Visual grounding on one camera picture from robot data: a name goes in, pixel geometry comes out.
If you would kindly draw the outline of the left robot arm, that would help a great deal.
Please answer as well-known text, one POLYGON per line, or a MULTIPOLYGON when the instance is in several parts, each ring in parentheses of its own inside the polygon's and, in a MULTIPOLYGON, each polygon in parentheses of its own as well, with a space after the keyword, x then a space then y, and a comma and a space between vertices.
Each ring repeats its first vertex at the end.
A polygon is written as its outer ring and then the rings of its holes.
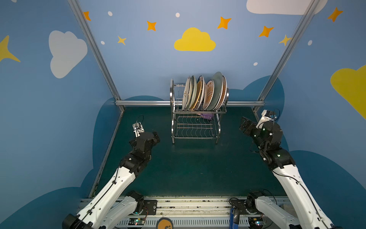
POLYGON ((62 222, 63 229, 113 229, 125 217, 140 213, 144 196, 130 191, 116 206, 113 204, 123 191, 147 167, 151 150, 160 142, 157 132, 143 132, 130 141, 130 151, 120 162, 115 173, 98 193, 76 215, 69 214, 62 222))

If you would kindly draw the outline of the white red-berry plate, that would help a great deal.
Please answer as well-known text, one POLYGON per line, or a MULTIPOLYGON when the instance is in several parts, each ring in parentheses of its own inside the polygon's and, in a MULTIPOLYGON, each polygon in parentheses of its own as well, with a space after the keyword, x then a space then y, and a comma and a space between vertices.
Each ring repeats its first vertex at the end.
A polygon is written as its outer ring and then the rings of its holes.
POLYGON ((184 95, 183 95, 183 99, 182 99, 182 109, 185 110, 187 103, 188 103, 188 98, 189 98, 189 90, 191 87, 191 77, 188 77, 185 83, 185 89, 184 89, 184 95))

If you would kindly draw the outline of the orange woven plate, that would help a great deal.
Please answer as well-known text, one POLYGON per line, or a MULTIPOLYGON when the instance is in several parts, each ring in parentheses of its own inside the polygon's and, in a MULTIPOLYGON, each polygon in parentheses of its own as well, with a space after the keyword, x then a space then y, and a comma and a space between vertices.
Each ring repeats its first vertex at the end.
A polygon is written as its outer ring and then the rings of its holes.
POLYGON ((202 87, 203 87, 202 80, 198 80, 197 87, 196 87, 197 88, 196 95, 195 95, 193 104, 191 106, 191 110, 195 110, 197 105, 198 105, 198 102, 200 101, 200 95, 201 95, 201 92, 202 92, 202 87))

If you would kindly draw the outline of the light green flower plate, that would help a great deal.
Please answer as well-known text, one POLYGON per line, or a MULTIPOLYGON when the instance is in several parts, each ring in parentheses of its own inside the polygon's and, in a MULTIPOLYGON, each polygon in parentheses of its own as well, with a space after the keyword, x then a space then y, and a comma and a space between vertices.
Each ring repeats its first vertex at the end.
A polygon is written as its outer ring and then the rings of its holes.
POLYGON ((196 95, 196 90, 197 90, 197 81, 195 76, 191 76, 191 89, 189 92, 189 101, 186 104, 186 110, 191 110, 192 105, 195 101, 195 95, 196 95))

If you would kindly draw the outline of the white cloud motif plate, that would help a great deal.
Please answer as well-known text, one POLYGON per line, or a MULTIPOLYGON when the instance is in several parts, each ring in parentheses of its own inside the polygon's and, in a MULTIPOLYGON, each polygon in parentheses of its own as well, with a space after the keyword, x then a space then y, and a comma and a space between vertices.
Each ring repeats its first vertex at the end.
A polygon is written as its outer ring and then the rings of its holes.
POLYGON ((220 99, 219 99, 219 101, 218 101, 218 103, 215 107, 215 110, 219 109, 222 106, 222 104, 224 103, 224 99, 226 97, 226 89, 227 89, 226 84, 227 84, 227 81, 226 81, 225 76, 222 76, 222 79, 223 79, 223 88, 222 88, 220 99))

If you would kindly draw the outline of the green rim lettered plate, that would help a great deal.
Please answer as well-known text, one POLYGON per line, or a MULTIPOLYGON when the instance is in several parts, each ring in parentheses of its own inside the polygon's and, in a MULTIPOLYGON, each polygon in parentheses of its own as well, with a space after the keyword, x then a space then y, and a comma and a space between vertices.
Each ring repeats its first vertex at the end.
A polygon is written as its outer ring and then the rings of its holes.
POLYGON ((204 105, 205 85, 206 85, 206 83, 205 83, 205 79, 202 75, 199 77, 199 80, 202 84, 202 87, 201 87, 201 92, 200 92, 200 97, 199 97, 199 104, 198 104, 197 110, 202 110, 203 105, 204 105))

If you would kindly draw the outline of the plain pale green plate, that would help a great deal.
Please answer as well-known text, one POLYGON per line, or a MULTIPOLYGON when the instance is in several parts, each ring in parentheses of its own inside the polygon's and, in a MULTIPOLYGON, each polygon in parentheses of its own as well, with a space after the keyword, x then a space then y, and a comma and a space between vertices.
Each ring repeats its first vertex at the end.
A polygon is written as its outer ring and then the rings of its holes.
POLYGON ((222 89, 223 89, 223 75, 221 72, 216 72, 213 75, 212 80, 214 82, 214 91, 213 91, 213 96, 212 96, 211 102, 210 102, 209 106, 207 107, 207 111, 211 111, 216 108, 216 106, 220 100, 222 89))

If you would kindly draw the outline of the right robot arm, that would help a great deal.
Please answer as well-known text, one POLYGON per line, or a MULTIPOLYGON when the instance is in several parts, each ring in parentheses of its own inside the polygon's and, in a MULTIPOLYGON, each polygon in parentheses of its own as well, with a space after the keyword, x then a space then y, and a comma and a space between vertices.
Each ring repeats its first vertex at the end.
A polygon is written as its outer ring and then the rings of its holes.
POLYGON ((261 192, 248 195, 247 212, 262 213, 281 229, 335 229, 336 225, 321 210, 302 180, 294 159, 280 146, 283 136, 280 126, 269 117, 257 124, 242 117, 240 130, 253 139, 259 155, 286 192, 296 216, 261 192))

